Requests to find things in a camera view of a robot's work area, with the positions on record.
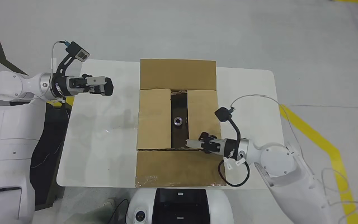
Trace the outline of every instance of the open cardboard box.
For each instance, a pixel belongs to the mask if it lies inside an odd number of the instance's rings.
[[[181,130],[173,127],[177,94],[187,100],[186,112],[179,111],[187,114]],[[173,146],[182,145],[185,135],[198,139],[201,132],[220,138],[217,109],[215,62],[142,59],[136,187],[225,185],[217,170],[221,156]]]

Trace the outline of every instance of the yellow floor line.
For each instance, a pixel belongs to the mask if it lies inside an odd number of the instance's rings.
[[[335,0],[336,2],[352,2],[352,3],[358,3],[358,0]]]
[[[317,146],[319,146],[324,152],[326,152],[332,163],[332,168],[339,171],[345,178],[347,178],[346,170],[342,161],[341,153],[338,148],[332,145],[329,141],[327,141],[322,135],[320,135],[316,130],[314,130],[311,126],[309,126],[304,120],[299,118],[295,113],[293,113],[286,106],[280,107],[280,114],[282,117],[287,119],[285,111],[290,119],[290,123],[295,126],[298,130],[300,130],[305,136],[307,136],[312,142],[314,142]],[[336,182],[338,189],[340,191],[345,191],[347,189],[347,184],[345,180],[339,176],[339,174],[335,174]],[[341,193],[341,200],[354,200],[352,191],[348,191],[345,193]],[[355,204],[343,204],[343,210],[345,214],[351,213],[355,210]],[[358,223],[358,214],[352,214],[347,218],[347,224],[357,224]]]

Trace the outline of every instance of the white table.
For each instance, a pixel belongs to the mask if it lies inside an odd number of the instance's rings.
[[[81,74],[110,77],[112,96],[79,94],[75,97],[57,175],[61,186],[134,188],[136,134],[139,110],[139,62],[87,60]],[[216,68],[218,103],[229,107],[242,95],[263,94],[277,99],[274,75],[266,70]],[[284,143],[279,107],[271,100],[249,97],[234,105],[233,120],[242,137],[256,145]],[[229,123],[221,123],[223,138],[236,138]],[[228,181],[246,176],[225,171]],[[229,186],[207,188],[233,189]],[[254,165],[240,188],[267,189]]]

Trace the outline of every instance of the metal fastener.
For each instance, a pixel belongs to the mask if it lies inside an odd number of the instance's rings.
[[[181,126],[183,123],[183,119],[181,119],[179,116],[177,116],[176,118],[174,118],[174,125],[176,126]]]

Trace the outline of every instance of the black cable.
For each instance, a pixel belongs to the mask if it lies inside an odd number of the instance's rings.
[[[117,205],[116,209],[114,210],[114,212],[113,212],[111,218],[108,220],[107,224],[110,223],[111,219],[113,218],[114,214],[115,214],[116,211],[117,211],[117,208],[118,208],[124,201],[127,201],[127,205],[128,205],[128,206],[127,206],[127,210],[125,211],[125,216],[124,216],[124,223],[127,223],[127,222],[126,222],[126,218],[127,218],[128,208],[129,208],[129,201],[128,201],[128,199],[123,199],[123,200]]]
[[[237,152],[237,151],[239,150],[239,144],[240,144],[240,140],[241,140],[240,130],[239,130],[239,128],[236,126],[235,122],[234,122],[233,120],[231,120],[231,118],[228,119],[228,121],[230,122],[230,124],[233,126],[233,128],[234,128],[235,131],[236,131],[237,140],[236,140],[236,144],[235,144],[235,152]],[[238,187],[238,186],[244,185],[244,184],[247,182],[247,180],[248,180],[249,177],[250,177],[250,167],[248,166],[248,163],[247,163],[246,161],[245,161],[244,164],[245,164],[246,169],[247,169],[247,175],[246,175],[246,178],[245,178],[241,183],[239,183],[239,184],[232,184],[232,183],[228,182],[228,181],[225,179],[225,177],[224,177],[224,175],[222,174],[222,171],[221,171],[221,166],[222,166],[223,163],[224,163],[224,160],[221,160],[221,161],[219,162],[218,172],[219,172],[220,177],[224,180],[225,183],[227,183],[229,186]]]
[[[225,177],[224,177],[224,175],[222,174],[222,171],[221,171],[221,169],[220,169],[223,163],[224,163],[224,160],[221,160],[221,161],[219,162],[218,171],[219,171],[220,177],[225,181],[225,183],[227,183],[229,186],[238,187],[238,186],[244,185],[244,184],[247,182],[247,180],[248,180],[249,177],[250,177],[250,167],[248,166],[247,162],[244,163],[245,166],[246,166],[246,169],[247,169],[246,178],[244,179],[243,182],[241,182],[241,183],[239,183],[239,184],[232,184],[232,183],[228,182],[228,181],[225,179]]]
[[[240,140],[241,140],[241,133],[239,128],[236,126],[235,122],[233,120],[228,119],[228,121],[230,122],[230,124],[232,125],[232,127],[235,129],[236,132],[236,145],[235,145],[235,150],[238,151],[239,150],[239,144],[240,144]]]

